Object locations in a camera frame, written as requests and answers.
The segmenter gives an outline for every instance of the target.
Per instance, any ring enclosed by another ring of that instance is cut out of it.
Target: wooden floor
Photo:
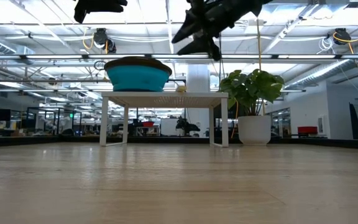
[[[0,223],[358,223],[358,149],[0,147]]]

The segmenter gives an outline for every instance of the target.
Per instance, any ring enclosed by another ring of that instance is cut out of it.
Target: black robotic claw
[[[272,0],[187,0],[191,9],[186,11],[186,19],[172,39],[175,44],[193,34],[193,41],[179,50],[178,55],[206,52],[215,61],[221,59],[219,47],[213,37],[234,23],[243,15],[252,12],[258,16],[262,5]]]
[[[123,12],[122,6],[127,4],[126,0],[78,0],[74,19],[82,24],[85,16],[91,12]]]

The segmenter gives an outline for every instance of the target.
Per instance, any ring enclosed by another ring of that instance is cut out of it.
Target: white planter
[[[269,116],[239,117],[240,141],[250,146],[266,146],[270,141],[271,122]]]

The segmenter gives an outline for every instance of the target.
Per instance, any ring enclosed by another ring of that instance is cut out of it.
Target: table leg
[[[227,123],[227,98],[222,98],[222,147],[229,147],[229,125]]]
[[[209,143],[215,144],[215,119],[214,119],[214,107],[209,107]]]
[[[109,108],[109,98],[103,97],[102,102],[102,120],[100,124],[100,140],[99,143],[101,146],[106,146],[107,140],[107,122],[108,122],[108,108]]]
[[[129,106],[125,105],[124,109],[124,133],[122,134],[122,143],[128,142],[128,117],[129,117]]]

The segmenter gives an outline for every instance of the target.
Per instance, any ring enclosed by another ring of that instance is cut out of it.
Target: brown lid
[[[154,58],[147,57],[123,57],[117,60],[112,60],[104,65],[104,69],[107,70],[109,68],[120,66],[120,65],[143,65],[148,67],[157,68],[163,71],[166,71],[169,75],[172,74],[172,69],[159,60]]]

